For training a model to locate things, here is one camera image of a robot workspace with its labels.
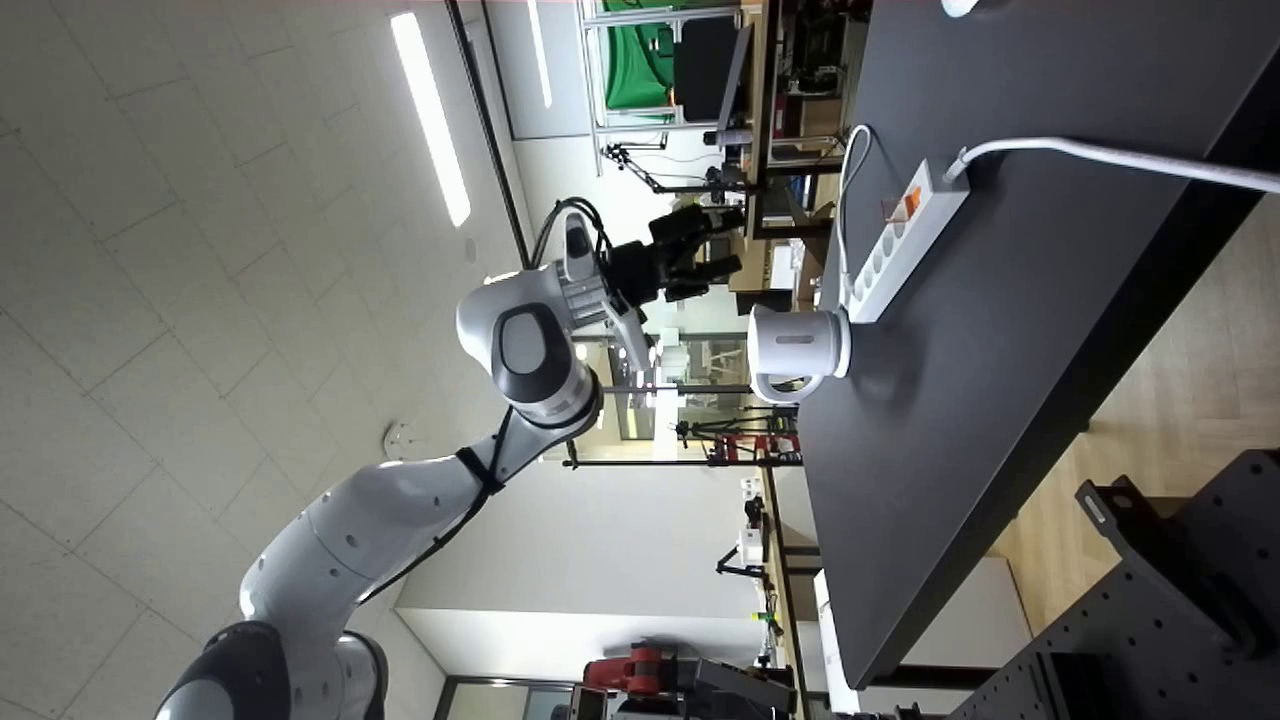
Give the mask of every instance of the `white power strip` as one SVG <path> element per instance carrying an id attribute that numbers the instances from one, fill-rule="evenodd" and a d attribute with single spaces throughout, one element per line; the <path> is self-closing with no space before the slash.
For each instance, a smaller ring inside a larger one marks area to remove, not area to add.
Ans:
<path id="1" fill-rule="evenodd" d="M 915 168 L 910 182 L 896 199 L 871 255 L 856 273 L 842 311 L 850 324 L 877 324 L 890 295 L 910 279 L 915 263 L 942 237 L 947 221 L 958 210 L 968 187 L 942 182 L 928 158 Z"/>

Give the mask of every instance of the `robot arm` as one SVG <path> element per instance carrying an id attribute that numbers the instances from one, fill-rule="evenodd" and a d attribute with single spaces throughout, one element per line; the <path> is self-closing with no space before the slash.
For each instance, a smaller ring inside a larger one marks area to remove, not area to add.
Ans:
<path id="1" fill-rule="evenodd" d="M 456 454 L 382 459 L 312 500 L 245 572 L 241 617 L 206 638 L 160 720 L 377 720 L 386 669 L 345 630 L 356 602 L 399 580 L 518 467 L 600 416 L 572 328 L 609 320 L 630 362 L 636 311 L 593 251 L 475 286 L 456 332 L 511 403 L 502 428 Z"/>

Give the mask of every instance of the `black tabletop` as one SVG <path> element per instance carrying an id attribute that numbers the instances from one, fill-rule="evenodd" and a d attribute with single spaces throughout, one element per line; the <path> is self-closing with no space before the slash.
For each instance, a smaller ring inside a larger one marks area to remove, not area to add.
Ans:
<path id="1" fill-rule="evenodd" d="M 850 268 L 920 158 L 989 137 L 1280 168 L 1276 43 L 1276 0 L 983 0 L 958 23 L 881 0 L 850 98 L 881 137 L 842 187 Z M 850 684 L 896 669 L 1253 205 L 1064 154 L 972 172 L 886 320 L 856 332 L 856 370 L 800 408 Z"/>

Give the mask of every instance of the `fluorescent light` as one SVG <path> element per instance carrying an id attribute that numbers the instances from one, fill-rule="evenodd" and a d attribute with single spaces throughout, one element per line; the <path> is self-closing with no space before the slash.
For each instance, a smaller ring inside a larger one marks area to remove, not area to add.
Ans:
<path id="1" fill-rule="evenodd" d="M 543 43 L 543 20 L 536 15 L 536 0 L 526 0 L 526 30 L 533 30 L 533 54 L 536 54 L 536 82 L 543 86 L 543 107 L 550 107 L 547 43 Z"/>
<path id="2" fill-rule="evenodd" d="M 426 151 L 431 151 L 431 168 L 435 168 L 435 179 L 444 191 L 446 221 L 452 221 L 452 226 L 458 226 L 471 214 L 471 196 L 469 196 L 463 168 L 452 147 L 452 131 L 446 131 L 435 71 L 426 59 L 424 26 L 416 23 L 412 11 L 399 11 L 399 15 L 391 15 L 391 37 L 397 37 L 397 50 L 399 50 L 399 68 L 407 81 L 416 118 L 424 124 L 424 137 L 426 137 Z"/>

